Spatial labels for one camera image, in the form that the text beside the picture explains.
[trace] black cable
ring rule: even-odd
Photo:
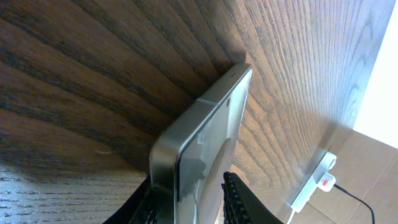
[[[359,200],[362,204],[364,204],[365,206],[367,206],[367,207],[370,209],[371,213],[372,213],[372,224],[374,224],[374,212],[373,212],[373,209],[372,209],[366,202],[364,202],[364,201],[362,201],[361,199],[359,199],[359,198],[355,197],[354,195],[350,194],[348,191],[346,191],[344,188],[340,187],[340,186],[337,185],[337,184],[335,184],[335,187],[336,187],[337,189],[341,190],[342,192],[348,194],[349,196],[355,198],[356,200]]]

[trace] dark wooden desk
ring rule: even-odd
[[[284,218],[353,126],[394,1],[0,5],[0,222],[101,223],[238,62],[254,72],[231,169]]]

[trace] wooden surface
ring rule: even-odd
[[[233,170],[284,218],[352,127],[394,1],[0,5],[0,213],[91,223],[134,191],[159,133],[238,62],[253,77]]]
[[[398,150],[352,131],[330,173],[337,184],[368,203],[376,223],[397,223]],[[309,204],[337,224],[371,224],[368,208],[342,191],[317,189]]]

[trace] white power strip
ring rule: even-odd
[[[322,160],[319,162],[315,170],[313,171],[311,177],[307,180],[304,187],[298,193],[297,197],[291,204],[292,214],[287,223],[293,219],[293,214],[295,212],[300,212],[307,201],[310,200],[312,193],[317,187],[321,188],[323,191],[329,192],[334,186],[336,179],[328,171],[333,168],[336,163],[337,157],[331,153],[327,152]]]

